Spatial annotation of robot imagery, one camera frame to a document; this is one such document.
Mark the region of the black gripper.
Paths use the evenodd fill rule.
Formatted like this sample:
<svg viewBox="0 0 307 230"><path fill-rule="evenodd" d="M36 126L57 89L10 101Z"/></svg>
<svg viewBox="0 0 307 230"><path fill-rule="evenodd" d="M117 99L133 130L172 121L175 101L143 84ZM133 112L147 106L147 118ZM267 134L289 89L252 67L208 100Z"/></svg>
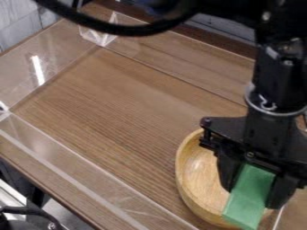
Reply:
<svg viewBox="0 0 307 230"><path fill-rule="evenodd" d="M307 105L269 111L251 104L243 117L200 119L200 146L217 158L223 189L231 192L244 164L259 167L273 177L265 198L269 209L280 209L296 189L307 186L307 133L296 123L304 112Z"/></svg>

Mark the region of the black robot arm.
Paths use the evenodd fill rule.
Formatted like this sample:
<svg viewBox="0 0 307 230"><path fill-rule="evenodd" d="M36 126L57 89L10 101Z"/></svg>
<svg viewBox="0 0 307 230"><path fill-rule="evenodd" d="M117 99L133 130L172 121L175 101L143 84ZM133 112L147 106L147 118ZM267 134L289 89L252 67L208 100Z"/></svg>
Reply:
<svg viewBox="0 0 307 230"><path fill-rule="evenodd" d="M241 166L275 174L265 207L281 208L307 188L307 0L200 0L207 14L253 29L256 59L244 93L247 114L200 120L200 146L217 158L219 181L232 191Z"/></svg>

